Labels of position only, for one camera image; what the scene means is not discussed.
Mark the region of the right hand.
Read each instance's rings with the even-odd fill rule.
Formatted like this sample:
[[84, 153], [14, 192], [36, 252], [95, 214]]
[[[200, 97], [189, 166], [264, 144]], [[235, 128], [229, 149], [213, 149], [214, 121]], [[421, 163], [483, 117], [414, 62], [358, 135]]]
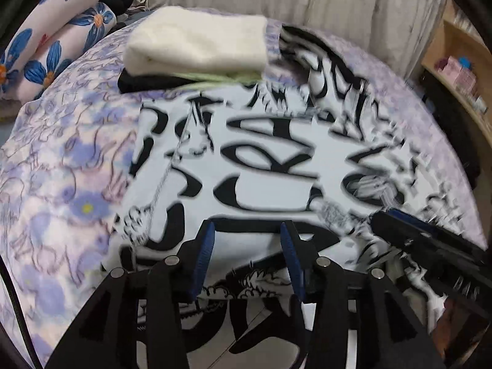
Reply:
[[491, 320], [447, 297], [431, 338], [446, 368], [464, 368], [479, 348]]

